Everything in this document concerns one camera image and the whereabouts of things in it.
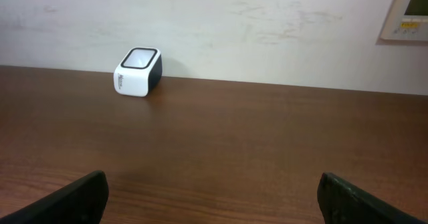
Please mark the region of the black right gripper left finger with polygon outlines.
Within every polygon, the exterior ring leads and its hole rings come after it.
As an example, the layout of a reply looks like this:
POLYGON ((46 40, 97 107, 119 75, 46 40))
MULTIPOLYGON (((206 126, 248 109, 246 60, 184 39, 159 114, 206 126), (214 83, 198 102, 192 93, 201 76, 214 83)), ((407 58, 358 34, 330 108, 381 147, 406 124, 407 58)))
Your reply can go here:
POLYGON ((1 218, 1 224, 99 224, 109 196, 103 171, 94 171, 1 218))

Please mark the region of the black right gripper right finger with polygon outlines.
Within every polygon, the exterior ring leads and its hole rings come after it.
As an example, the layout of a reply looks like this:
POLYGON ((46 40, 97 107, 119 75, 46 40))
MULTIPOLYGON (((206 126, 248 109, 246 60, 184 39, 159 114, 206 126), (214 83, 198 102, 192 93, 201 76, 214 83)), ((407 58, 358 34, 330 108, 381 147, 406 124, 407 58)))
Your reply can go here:
POLYGON ((317 200, 327 224, 427 224, 333 173, 323 173, 317 200))

